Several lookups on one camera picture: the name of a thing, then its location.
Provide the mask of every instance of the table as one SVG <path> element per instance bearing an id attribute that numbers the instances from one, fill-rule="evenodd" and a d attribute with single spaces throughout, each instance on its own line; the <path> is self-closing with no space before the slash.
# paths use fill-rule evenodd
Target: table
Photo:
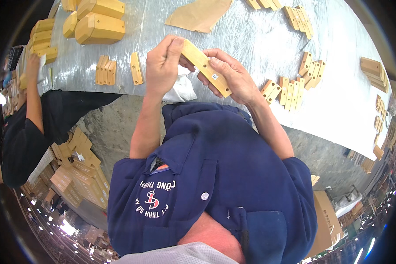
<path id="1" fill-rule="evenodd" d="M 315 34 L 311 40 L 304 33 L 293 30 L 281 9 L 254 10 L 245 0 L 234 0 L 210 34 L 191 32 L 164 24 L 179 6 L 194 0 L 122 0 L 126 3 L 126 35 L 113 45 L 79 45 L 75 39 L 62 34 L 64 20 L 69 13 L 60 5 L 51 39 L 59 54 L 54 63 L 43 69 L 46 79 L 38 85 L 40 93 L 52 88 L 69 91 L 114 92 L 144 95 L 145 84 L 133 85 L 130 55 L 137 51 L 145 77 L 147 52 L 167 34 L 191 40 L 198 48 L 220 48 L 240 61 L 258 87 L 267 79 L 278 82 L 280 76 L 298 77 L 304 51 L 316 60 L 326 61 L 324 77 L 315 89 L 304 92 L 299 112 L 290 114 L 278 101 L 271 108 L 282 125 L 319 136 L 350 148 L 375 160 L 374 148 L 375 98 L 379 94 L 385 105 L 389 103 L 391 88 L 385 94 L 371 87 L 359 67 L 360 57 L 381 61 L 368 32 L 343 0 L 280 0 L 283 5 L 305 7 Z M 117 61 L 116 85 L 95 84 L 95 66 L 100 55 Z M 48 68 L 52 67 L 53 87 Z M 196 78 L 192 81 L 198 101 L 240 106 L 230 97 L 217 98 Z M 381 146 L 387 135 L 380 134 Z"/>

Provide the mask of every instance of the worker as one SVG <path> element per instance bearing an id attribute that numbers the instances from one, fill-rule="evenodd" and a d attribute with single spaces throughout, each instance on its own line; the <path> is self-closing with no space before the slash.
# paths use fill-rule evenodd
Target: worker
<path id="1" fill-rule="evenodd" d="M 161 100 L 177 78 L 184 39 L 166 36 L 147 55 L 146 93 L 130 157 L 114 165 L 108 200 L 110 243 L 120 263 L 300 262 L 317 231 L 308 167 L 245 68 L 219 49 L 204 50 L 246 106 Z M 202 74 L 198 79 L 218 97 Z"/>
<path id="2" fill-rule="evenodd" d="M 81 117 L 121 96 L 50 90 L 40 97 L 37 90 L 39 66 L 39 57 L 30 55 L 25 72 L 26 92 L 21 92 L 17 112 L 4 121 L 2 176 L 3 182 L 13 188 L 27 181 L 49 146 L 69 139 L 68 131 Z"/>

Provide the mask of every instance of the brown paper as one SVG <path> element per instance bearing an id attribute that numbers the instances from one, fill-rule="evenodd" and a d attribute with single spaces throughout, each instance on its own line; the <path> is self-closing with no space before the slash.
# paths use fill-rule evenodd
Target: brown paper
<path id="1" fill-rule="evenodd" d="M 191 31 L 210 33 L 230 8 L 233 0 L 196 0 L 177 8 L 165 24 Z"/>

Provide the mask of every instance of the concrete floor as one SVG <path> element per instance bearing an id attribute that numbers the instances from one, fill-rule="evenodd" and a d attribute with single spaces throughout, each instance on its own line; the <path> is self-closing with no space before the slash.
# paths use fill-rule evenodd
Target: concrete floor
<path id="1" fill-rule="evenodd" d="M 101 167 L 109 182 L 113 165 L 129 156 L 130 139 L 141 106 L 141 96 L 122 95 L 115 102 L 91 111 L 77 123 L 92 141 L 91 150 L 102 161 Z M 161 140 L 163 140 L 165 135 L 163 117 L 160 123 Z M 320 176 L 319 181 L 313 186 L 314 190 L 325 190 L 327 186 L 331 186 L 332 190 L 329 191 L 331 197 L 339 200 L 351 190 L 352 184 L 357 188 L 366 185 L 369 174 L 343 156 L 345 152 L 343 146 L 296 129 L 288 127 L 284 129 L 292 142 L 295 156 L 306 163 L 311 174 Z M 90 221 L 86 218 L 87 222 L 97 227 L 107 227 L 99 209 L 91 211 L 91 207 L 83 208 L 81 204 L 78 210 L 88 209 L 90 214 L 95 215 Z"/>

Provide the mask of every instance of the shirt button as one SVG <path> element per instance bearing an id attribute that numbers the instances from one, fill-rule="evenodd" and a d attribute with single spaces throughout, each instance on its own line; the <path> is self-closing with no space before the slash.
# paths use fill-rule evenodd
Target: shirt button
<path id="1" fill-rule="evenodd" d="M 206 199 L 208 199 L 209 196 L 210 195 L 208 193 L 203 193 L 201 194 L 201 199 L 205 201 Z"/>

